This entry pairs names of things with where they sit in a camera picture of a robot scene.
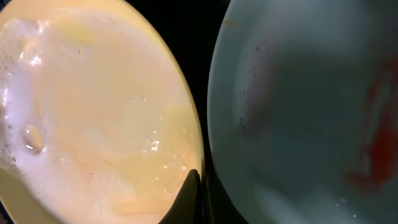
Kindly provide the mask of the mint plate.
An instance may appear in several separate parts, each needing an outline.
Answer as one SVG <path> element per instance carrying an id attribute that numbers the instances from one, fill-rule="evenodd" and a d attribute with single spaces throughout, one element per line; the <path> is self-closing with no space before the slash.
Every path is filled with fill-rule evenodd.
<path id="1" fill-rule="evenodd" d="M 208 134 L 249 223 L 396 223 L 397 0 L 231 1 Z"/>

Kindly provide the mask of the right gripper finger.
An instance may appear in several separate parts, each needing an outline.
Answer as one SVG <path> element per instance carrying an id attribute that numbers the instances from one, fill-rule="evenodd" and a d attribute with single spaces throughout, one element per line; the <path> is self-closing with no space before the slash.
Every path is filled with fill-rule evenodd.
<path id="1" fill-rule="evenodd" d="M 200 175 L 189 171 L 174 203 L 160 224 L 202 224 L 202 197 Z"/>

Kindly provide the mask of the yellow plate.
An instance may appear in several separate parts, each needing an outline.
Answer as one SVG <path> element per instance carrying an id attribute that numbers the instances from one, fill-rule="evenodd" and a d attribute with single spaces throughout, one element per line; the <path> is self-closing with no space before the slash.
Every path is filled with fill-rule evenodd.
<path id="1" fill-rule="evenodd" d="M 125 1 L 1 11 L 1 202 L 15 223 L 160 223 L 203 143 L 182 71 Z"/>

